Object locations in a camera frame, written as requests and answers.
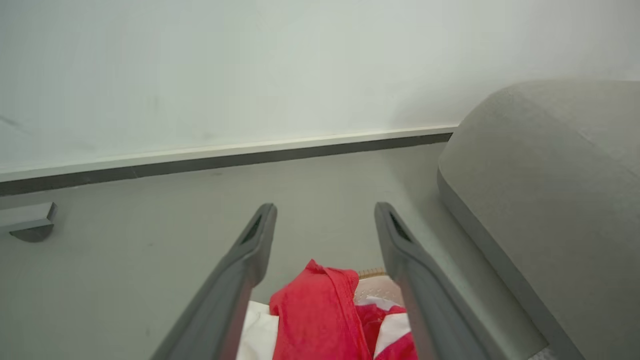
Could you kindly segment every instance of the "gray bracket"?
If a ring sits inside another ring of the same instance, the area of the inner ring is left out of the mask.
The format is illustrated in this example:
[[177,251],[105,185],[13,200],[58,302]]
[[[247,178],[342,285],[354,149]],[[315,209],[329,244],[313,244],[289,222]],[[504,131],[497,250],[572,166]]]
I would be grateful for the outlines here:
[[0,233],[10,233],[28,243],[44,241],[53,230],[53,202],[0,210]]

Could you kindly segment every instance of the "red cloth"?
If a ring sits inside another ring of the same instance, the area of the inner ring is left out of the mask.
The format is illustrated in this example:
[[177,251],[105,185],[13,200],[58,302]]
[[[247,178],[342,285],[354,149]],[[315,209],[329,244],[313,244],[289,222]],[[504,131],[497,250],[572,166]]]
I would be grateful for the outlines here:
[[[269,301],[280,317],[274,360],[372,359],[380,325],[399,306],[384,311],[376,305],[355,306],[358,274],[325,268],[314,260]],[[376,360],[417,359],[411,334],[388,346]]]
[[376,352],[376,343],[378,342],[378,334],[380,326],[385,317],[390,314],[406,313],[406,310],[399,306],[393,306],[388,311],[380,309],[376,304],[356,306],[364,337],[367,340],[367,348],[373,356]]

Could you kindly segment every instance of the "gray floor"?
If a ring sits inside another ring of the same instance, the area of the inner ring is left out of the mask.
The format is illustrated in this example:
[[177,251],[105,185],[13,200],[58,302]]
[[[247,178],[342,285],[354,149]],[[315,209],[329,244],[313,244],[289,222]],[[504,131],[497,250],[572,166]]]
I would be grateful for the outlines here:
[[146,359],[263,202],[278,206],[267,303],[309,259],[383,266],[373,221],[393,204],[508,359],[546,346],[446,211],[435,184],[444,143],[223,168],[0,198],[54,201],[52,236],[0,234],[0,358]]

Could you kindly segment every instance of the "red and white cloth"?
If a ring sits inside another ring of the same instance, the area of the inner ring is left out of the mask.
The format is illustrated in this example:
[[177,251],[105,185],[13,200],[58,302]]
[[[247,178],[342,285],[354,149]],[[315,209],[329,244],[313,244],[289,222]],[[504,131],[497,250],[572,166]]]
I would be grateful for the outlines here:
[[[417,359],[405,309],[374,297],[354,304],[357,286],[355,271],[326,268],[311,260],[295,280],[271,297],[270,315],[264,308],[263,315],[250,314],[258,309],[250,305],[247,318],[263,322],[245,319],[237,358]],[[266,339],[255,336],[260,326],[269,328]]]

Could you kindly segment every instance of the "gray cushioned seat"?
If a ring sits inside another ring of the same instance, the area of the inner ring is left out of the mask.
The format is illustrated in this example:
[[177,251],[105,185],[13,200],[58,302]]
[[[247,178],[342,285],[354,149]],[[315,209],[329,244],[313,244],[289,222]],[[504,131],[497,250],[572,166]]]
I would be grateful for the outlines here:
[[560,359],[640,359],[640,82],[491,95],[438,184]]

